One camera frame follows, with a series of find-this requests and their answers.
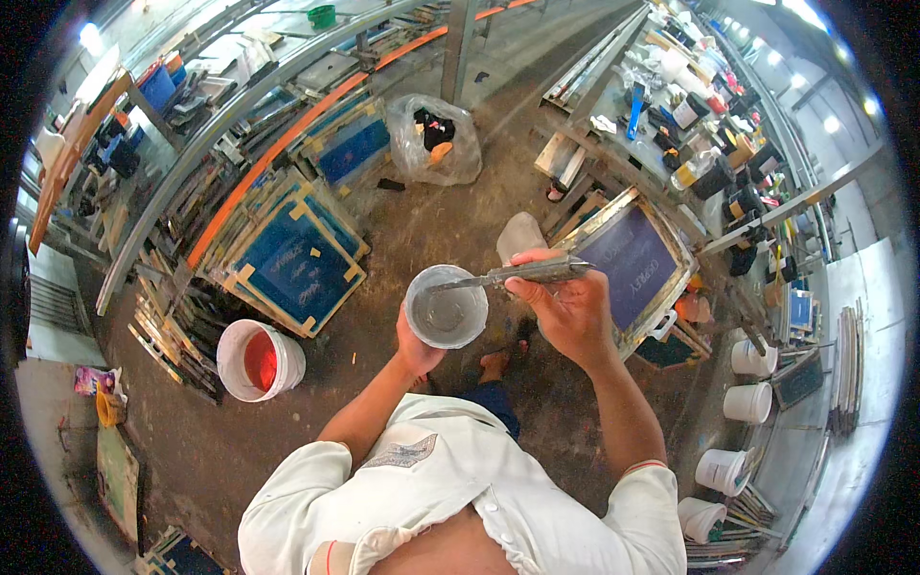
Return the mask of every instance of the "hand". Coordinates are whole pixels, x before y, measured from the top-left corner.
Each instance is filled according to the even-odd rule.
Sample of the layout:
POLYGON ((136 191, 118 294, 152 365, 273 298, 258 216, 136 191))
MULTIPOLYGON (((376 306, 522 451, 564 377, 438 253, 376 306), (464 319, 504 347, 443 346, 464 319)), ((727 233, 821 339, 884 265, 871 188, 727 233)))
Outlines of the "hand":
POLYGON ((412 328, 408 326, 408 320, 406 320, 406 302, 399 306, 397 337, 399 338, 397 357, 413 377, 424 376, 444 359, 446 350, 433 348, 412 333, 412 328))
MULTIPOLYGON (((565 255, 559 249, 534 248, 511 259, 513 266, 565 255)), ((583 278, 558 282, 555 296, 540 283, 512 277, 505 288, 536 312, 540 328, 553 347, 588 374, 620 361, 614 344, 607 276, 591 270, 583 278)))

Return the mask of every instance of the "white shirt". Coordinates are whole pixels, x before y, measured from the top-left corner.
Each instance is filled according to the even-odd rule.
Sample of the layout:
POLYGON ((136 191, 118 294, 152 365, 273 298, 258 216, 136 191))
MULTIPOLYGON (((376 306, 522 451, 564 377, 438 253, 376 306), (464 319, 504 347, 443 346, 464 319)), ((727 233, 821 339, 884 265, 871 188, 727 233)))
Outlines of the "white shirt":
POLYGON ((350 471, 340 443, 289 455, 243 513, 246 573, 366 575, 470 503, 521 575, 686 573, 671 470, 630 467, 600 519, 556 487, 498 418, 463 399, 406 394, 350 471))

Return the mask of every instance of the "shirt logo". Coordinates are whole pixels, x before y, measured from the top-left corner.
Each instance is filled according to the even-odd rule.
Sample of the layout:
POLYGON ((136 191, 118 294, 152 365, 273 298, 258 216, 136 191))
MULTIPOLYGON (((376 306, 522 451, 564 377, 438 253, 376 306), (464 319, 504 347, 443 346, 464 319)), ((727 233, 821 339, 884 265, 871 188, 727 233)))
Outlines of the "shirt logo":
POLYGON ((438 439, 437 433, 432 433, 425 439, 412 445, 400 445, 399 443, 390 443, 384 450, 370 459, 362 466, 367 467, 405 467, 406 469, 414 466, 422 459, 426 459, 434 451, 434 442, 438 439))

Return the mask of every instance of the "green bucket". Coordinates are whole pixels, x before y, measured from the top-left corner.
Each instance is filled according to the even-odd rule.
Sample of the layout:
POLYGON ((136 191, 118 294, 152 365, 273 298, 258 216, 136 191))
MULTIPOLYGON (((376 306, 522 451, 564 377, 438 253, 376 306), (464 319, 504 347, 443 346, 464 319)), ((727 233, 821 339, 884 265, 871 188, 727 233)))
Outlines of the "green bucket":
POLYGON ((336 7, 332 4, 317 6, 306 13, 306 19, 313 24, 314 30, 321 30, 336 25, 336 7))

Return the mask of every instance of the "stained floor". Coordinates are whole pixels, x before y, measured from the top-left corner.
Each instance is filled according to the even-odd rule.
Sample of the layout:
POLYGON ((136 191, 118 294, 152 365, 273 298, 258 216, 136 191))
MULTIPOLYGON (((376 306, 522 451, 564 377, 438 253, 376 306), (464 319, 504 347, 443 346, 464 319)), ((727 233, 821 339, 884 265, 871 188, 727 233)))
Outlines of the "stained floor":
MULTIPOLYGON (((397 310, 411 279, 437 263, 473 271, 500 265, 495 241, 508 219, 527 211, 540 220, 549 212, 546 178, 533 170, 550 133, 536 107, 541 85, 614 23, 597 19, 473 108, 485 141, 476 183, 451 188, 409 183, 403 192, 356 188, 349 202, 368 227, 365 239, 373 250, 361 261, 368 277, 318 338, 302 342, 307 372, 291 392, 257 404, 227 397, 215 408, 178 387, 128 331, 134 297, 133 288, 125 287, 96 328, 109 365, 124 369, 130 397, 126 429, 147 471, 142 527, 148 543, 157 531, 178 524, 227 567, 239 568, 236 528, 244 509, 281 460, 313 441, 396 350, 397 310)), ((379 177, 401 179, 392 165, 369 173, 367 181, 379 177)), ((94 283, 86 281, 85 288, 93 299, 94 283)), ((472 385, 479 357, 509 343, 525 313, 508 295, 489 292, 485 332, 448 353, 432 375, 438 389, 456 392, 472 385)), ((725 345, 718 339, 713 347, 725 345)), ((726 446, 720 442, 741 435, 741 428, 727 426, 719 413, 719 390, 733 383, 733 376, 716 360, 664 373, 633 358, 627 367, 661 422, 681 496, 693 494, 700 449, 726 446)), ((603 513, 614 478, 605 466, 591 382, 536 334, 527 361, 509 374, 507 387, 523 425, 522 448, 562 489, 603 513)))

